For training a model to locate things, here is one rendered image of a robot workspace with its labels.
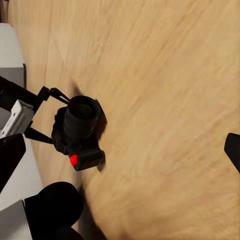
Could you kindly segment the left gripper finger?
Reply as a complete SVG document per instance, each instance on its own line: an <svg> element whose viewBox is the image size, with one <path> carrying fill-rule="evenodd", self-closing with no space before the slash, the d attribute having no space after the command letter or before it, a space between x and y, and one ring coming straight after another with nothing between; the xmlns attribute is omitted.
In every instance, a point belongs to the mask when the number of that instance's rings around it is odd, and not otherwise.
<svg viewBox="0 0 240 240"><path fill-rule="evenodd" d="M55 88L51 88L47 94L47 96L45 97L44 101L47 102L47 100L49 99L49 97L52 96L56 99L58 99L59 101L65 103L68 105L70 99L64 95L59 89Z"/></svg>
<svg viewBox="0 0 240 240"><path fill-rule="evenodd" d="M50 137L48 137L30 127L32 125L32 123L33 123L33 121L31 121L29 123L28 127L26 128L26 131L24 132L25 137L28 139L32 139L32 140L36 140L36 141L40 141L40 142L44 142L44 143L53 145L53 141Z"/></svg>

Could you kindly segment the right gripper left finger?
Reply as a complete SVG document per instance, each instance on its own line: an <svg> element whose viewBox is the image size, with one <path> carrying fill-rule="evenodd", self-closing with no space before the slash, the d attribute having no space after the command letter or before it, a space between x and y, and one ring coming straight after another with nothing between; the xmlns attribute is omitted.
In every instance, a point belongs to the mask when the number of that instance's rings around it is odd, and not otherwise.
<svg viewBox="0 0 240 240"><path fill-rule="evenodd" d="M0 193L26 152L22 133L0 138Z"/></svg>

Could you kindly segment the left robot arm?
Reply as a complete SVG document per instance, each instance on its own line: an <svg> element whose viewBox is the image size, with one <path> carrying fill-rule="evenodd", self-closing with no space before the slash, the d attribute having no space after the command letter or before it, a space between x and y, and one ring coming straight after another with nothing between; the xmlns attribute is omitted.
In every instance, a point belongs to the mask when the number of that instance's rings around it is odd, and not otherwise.
<svg viewBox="0 0 240 240"><path fill-rule="evenodd" d="M22 133L26 138L52 144L50 137L31 128L39 107L52 96L68 105L70 99L59 89L43 86L38 95L0 76L0 108L11 112L11 117L1 132L2 137Z"/></svg>

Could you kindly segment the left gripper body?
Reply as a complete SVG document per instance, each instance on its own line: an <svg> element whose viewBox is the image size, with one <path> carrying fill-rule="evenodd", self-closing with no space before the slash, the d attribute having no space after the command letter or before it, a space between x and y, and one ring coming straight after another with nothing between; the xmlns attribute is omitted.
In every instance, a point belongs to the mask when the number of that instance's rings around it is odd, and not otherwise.
<svg viewBox="0 0 240 240"><path fill-rule="evenodd" d="M0 93L0 108L11 112L16 101L20 99L21 101L34 106L32 111L36 114L49 91L49 88L43 86L39 94L35 95L20 85L10 81Z"/></svg>

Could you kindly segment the digital camera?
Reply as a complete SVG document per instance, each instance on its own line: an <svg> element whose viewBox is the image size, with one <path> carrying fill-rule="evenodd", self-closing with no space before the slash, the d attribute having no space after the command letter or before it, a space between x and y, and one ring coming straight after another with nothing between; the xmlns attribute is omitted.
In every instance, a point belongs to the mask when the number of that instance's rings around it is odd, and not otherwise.
<svg viewBox="0 0 240 240"><path fill-rule="evenodd" d="M53 145L58 152L69 156L77 172L98 166L104 157L94 132L100 112L94 99L75 96L55 115Z"/></svg>

